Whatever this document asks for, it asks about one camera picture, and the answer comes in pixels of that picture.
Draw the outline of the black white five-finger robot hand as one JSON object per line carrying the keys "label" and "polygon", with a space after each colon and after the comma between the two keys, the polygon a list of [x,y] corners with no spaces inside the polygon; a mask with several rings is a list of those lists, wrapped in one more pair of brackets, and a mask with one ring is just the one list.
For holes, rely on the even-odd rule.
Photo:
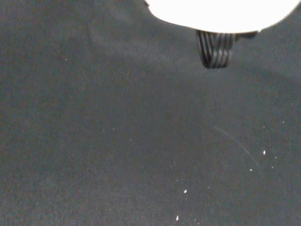
{"label": "black white five-finger robot hand", "polygon": [[194,29],[204,67],[227,67],[233,45],[284,20],[299,0],[147,0],[150,13],[178,26]]}

